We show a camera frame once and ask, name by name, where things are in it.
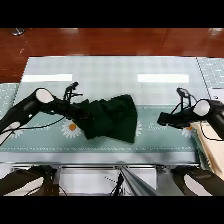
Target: brown wooden surface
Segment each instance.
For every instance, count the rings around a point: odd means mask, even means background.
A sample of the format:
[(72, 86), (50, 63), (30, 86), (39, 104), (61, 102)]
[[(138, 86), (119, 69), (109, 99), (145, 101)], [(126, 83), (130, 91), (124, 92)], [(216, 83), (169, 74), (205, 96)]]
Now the brown wooden surface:
[(19, 82), (29, 56), (164, 55), (224, 57), (222, 28), (0, 29), (0, 82)]

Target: white circular joint cover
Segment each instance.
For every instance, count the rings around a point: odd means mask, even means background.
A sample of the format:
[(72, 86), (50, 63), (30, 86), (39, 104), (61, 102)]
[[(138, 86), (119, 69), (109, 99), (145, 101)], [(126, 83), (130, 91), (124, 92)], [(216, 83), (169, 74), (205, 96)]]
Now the white circular joint cover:
[(36, 97), (42, 103), (49, 103), (54, 100), (52, 94), (46, 89), (38, 89), (36, 91)]
[(210, 104), (207, 100), (200, 100), (194, 107), (193, 112), (199, 116), (205, 116), (210, 110)]

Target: dark green cloth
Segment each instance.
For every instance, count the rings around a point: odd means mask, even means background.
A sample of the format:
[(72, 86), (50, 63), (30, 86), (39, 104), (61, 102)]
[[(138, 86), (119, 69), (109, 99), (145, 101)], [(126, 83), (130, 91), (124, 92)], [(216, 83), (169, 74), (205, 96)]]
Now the dark green cloth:
[(97, 136), (134, 143), (137, 111), (130, 95), (121, 95), (108, 101), (85, 100), (78, 104), (91, 118), (74, 121), (87, 139)]

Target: yellow flower center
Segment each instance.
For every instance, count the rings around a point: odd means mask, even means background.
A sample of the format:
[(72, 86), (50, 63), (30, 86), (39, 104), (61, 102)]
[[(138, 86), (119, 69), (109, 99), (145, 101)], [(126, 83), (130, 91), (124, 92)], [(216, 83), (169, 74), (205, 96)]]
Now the yellow flower center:
[(192, 127), (190, 126), (190, 127), (187, 127), (186, 129), (187, 129), (187, 130), (192, 130)]
[(70, 129), (71, 131), (74, 131), (74, 130), (76, 129), (76, 124), (74, 124), (74, 123), (70, 124), (70, 125), (69, 125), (69, 129)]

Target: tabletop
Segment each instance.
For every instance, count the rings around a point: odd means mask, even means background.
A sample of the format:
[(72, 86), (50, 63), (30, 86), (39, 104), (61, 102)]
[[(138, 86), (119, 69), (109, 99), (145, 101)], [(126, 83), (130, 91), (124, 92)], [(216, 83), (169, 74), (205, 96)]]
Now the tabletop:
[[(197, 163), (197, 144), (190, 133), (157, 124), (160, 112), (179, 103), (177, 87), (196, 99), (209, 98), (197, 58), (151, 56), (30, 57), (14, 104), (36, 88), (62, 98), (77, 81), (81, 102), (130, 94), (138, 112), (135, 143), (98, 137), (87, 140), (68, 120), (42, 130), (18, 130), (1, 146), (2, 162), (63, 164), (186, 164)], [(58, 115), (39, 113), (26, 126), (52, 123)]]

